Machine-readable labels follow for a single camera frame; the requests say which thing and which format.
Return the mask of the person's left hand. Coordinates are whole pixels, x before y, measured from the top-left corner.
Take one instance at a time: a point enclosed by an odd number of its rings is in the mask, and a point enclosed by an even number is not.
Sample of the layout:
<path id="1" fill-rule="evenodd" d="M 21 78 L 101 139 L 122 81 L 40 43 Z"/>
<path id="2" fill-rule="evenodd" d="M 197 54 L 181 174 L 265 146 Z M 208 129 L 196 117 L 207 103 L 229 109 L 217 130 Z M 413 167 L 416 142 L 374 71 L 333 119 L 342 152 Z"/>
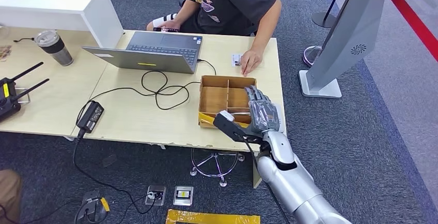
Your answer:
<path id="1" fill-rule="evenodd" d="M 246 51 L 240 59 L 241 73 L 247 76 L 254 71 L 262 62 L 263 50 L 250 49 Z"/>

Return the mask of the person's right hand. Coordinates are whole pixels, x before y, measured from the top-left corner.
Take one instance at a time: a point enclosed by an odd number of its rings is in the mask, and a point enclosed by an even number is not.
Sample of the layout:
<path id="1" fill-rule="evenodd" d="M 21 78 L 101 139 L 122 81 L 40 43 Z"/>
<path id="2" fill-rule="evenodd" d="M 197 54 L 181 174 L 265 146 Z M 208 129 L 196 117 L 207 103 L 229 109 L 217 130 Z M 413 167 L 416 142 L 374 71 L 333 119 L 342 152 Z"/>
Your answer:
<path id="1" fill-rule="evenodd" d="M 181 24 L 176 20 L 168 20 L 160 25 L 160 28 L 180 30 Z"/>

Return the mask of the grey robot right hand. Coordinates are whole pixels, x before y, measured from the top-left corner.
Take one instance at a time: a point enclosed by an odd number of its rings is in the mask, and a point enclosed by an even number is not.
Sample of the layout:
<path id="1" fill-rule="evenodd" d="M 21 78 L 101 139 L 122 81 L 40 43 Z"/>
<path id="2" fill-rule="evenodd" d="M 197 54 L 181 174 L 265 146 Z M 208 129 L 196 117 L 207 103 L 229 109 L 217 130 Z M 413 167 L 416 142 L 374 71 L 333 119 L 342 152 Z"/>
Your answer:
<path id="1" fill-rule="evenodd" d="M 248 95 L 251 130 L 254 133 L 279 131 L 280 120 L 276 106 L 255 85 L 244 88 Z"/>

